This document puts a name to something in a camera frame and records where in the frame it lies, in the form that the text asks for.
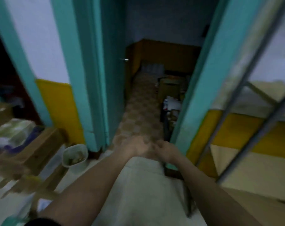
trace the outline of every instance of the forearm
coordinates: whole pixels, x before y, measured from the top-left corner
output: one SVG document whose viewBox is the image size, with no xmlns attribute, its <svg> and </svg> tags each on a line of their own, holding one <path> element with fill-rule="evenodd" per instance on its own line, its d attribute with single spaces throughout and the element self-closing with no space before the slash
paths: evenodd
<svg viewBox="0 0 285 226">
<path fill-rule="evenodd" d="M 184 156 L 175 159 L 198 209 L 208 226 L 260 225 L 238 202 Z"/>
<path fill-rule="evenodd" d="M 131 157 L 128 152 L 114 151 L 64 190 L 39 216 L 51 218 L 63 226 L 91 225 Z"/>
</svg>

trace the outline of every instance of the door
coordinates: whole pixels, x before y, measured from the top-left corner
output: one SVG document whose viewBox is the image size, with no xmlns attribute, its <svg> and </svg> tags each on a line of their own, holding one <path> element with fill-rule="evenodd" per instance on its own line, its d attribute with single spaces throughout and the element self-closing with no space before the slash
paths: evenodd
<svg viewBox="0 0 285 226">
<path fill-rule="evenodd" d="M 125 0 L 97 2 L 94 11 L 100 10 L 98 41 L 102 42 L 98 50 L 100 69 L 103 70 L 100 79 L 107 144 L 110 144 L 124 113 Z"/>
</svg>

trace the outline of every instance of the tiled floor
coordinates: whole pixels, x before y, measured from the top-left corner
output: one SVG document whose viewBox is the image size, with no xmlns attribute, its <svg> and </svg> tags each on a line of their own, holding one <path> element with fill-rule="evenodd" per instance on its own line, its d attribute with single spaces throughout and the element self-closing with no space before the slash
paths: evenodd
<svg viewBox="0 0 285 226">
<path fill-rule="evenodd" d="M 163 139 L 156 82 L 156 77 L 148 73 L 137 74 L 133 82 L 131 97 L 109 149 L 116 149 L 126 138 L 135 135 L 144 136 L 146 142 Z"/>
</svg>

